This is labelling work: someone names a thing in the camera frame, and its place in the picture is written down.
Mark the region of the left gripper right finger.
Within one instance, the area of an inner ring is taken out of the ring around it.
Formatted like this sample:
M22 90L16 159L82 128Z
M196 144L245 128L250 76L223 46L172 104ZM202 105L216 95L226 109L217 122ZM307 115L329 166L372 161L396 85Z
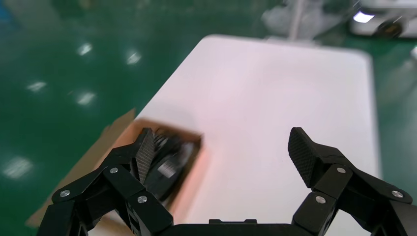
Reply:
M373 236L414 236L417 208L404 190L356 168L340 150L318 144L293 127L288 153L311 190L292 224L323 236L338 211L351 215Z

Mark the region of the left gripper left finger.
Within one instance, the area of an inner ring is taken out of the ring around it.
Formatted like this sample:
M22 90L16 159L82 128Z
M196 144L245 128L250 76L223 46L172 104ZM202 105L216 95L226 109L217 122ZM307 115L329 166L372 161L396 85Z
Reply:
M96 170L53 194L38 235L86 236L111 211L136 236L162 234L173 217L144 187L153 156L153 131L143 128L133 143L112 149Z

